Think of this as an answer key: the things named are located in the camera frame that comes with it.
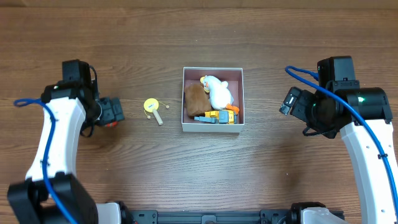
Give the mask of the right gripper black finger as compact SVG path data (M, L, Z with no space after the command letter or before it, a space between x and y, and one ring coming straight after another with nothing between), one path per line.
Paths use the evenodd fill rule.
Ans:
M302 90L296 86L293 86L287 94L287 100L291 100L291 98L298 98L301 94Z
M284 114L288 115L289 111L292 109L297 97L294 95L287 95L282 102L279 111Z

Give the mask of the orange toy ball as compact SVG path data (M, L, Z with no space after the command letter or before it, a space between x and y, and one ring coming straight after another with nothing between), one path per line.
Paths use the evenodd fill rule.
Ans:
M118 121L115 121L115 122L112 122L112 123L108 123L108 124L106 124L105 126L108 127L108 128L112 128L112 127L117 126L118 124L119 124L119 122L118 122Z

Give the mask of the yellow wooden rattle drum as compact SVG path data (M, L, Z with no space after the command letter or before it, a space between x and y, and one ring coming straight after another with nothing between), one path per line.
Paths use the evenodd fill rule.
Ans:
M147 116L147 119L151 119L151 117L153 116L156 119L158 125L161 126L164 124L164 122L158 112L159 105L165 106L166 109L170 108L169 105L167 105L155 98L146 99L146 101L143 104L143 107L144 107L144 113Z

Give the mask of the yellow toy truck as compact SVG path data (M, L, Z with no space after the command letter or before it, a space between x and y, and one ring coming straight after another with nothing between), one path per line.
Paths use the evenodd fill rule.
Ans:
M211 124L236 124L238 115L233 110L207 111L204 116L195 116L195 121Z

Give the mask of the white plush duck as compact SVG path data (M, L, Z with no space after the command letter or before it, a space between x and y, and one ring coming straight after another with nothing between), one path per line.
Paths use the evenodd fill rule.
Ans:
M209 101L215 110L232 110L236 114L239 113L239 108L233 106L234 98L228 89L227 81L220 81L212 75L205 75L200 78L200 83L203 84L205 92L209 94Z

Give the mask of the brown plush toy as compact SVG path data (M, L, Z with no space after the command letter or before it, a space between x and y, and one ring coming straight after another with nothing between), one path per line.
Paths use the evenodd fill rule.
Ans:
M201 83L186 86L184 94L185 108L189 117L203 116L207 111L212 110L209 96Z

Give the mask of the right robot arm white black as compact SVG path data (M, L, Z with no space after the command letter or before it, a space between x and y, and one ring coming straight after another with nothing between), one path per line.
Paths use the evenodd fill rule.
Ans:
M363 223L397 223L392 112L381 88L292 87L280 112L305 122L305 136L340 135L351 159Z

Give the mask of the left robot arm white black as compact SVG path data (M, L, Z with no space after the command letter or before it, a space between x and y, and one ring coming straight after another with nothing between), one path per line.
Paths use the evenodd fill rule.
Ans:
M81 127L89 117L88 103L97 106L84 88L45 88L38 99L21 98L17 107L40 105L44 125L35 159L25 180L11 184L7 199L19 223L128 223L128 212L117 202L96 203L76 177Z

